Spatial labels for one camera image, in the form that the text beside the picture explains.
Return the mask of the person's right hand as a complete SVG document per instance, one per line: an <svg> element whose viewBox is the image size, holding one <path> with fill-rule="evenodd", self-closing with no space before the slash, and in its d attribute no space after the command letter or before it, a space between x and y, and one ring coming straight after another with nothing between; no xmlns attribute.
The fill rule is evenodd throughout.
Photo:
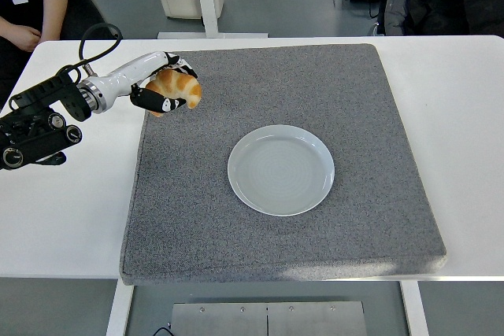
<svg viewBox="0 0 504 336"><path fill-rule="evenodd" d="M40 31L29 26L12 24L3 17L0 32L2 38L25 52L32 52L41 40Z"/></svg>

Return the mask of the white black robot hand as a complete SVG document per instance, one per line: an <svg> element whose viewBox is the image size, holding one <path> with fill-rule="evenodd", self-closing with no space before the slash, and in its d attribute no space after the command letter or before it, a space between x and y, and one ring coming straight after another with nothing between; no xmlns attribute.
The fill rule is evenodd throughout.
<svg viewBox="0 0 504 336"><path fill-rule="evenodd" d="M193 109L202 98L202 87L193 68L180 56L156 51L144 54L104 76L90 76L80 84L94 113L111 109L119 97L161 115L186 103Z"/></svg>

